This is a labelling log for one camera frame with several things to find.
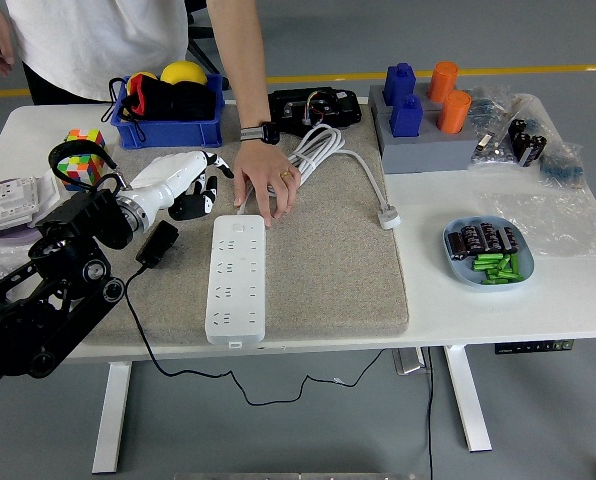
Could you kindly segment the person's left hand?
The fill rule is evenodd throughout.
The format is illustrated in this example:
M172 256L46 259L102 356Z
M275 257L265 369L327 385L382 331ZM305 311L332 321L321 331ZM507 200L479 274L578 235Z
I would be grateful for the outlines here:
M234 205L240 207L243 204L247 184L250 184L266 227L294 207L301 174L277 146L261 140L242 142L235 156L233 172Z

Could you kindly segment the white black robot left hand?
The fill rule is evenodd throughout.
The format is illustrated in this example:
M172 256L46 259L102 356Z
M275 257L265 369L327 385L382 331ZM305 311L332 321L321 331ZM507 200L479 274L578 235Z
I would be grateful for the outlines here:
M118 193L117 199L137 205L138 212L145 213L144 228L148 228L157 212L171 207L211 165L227 178L234 178L227 163L217 154L206 151L168 154L154 159L131 181L128 189Z

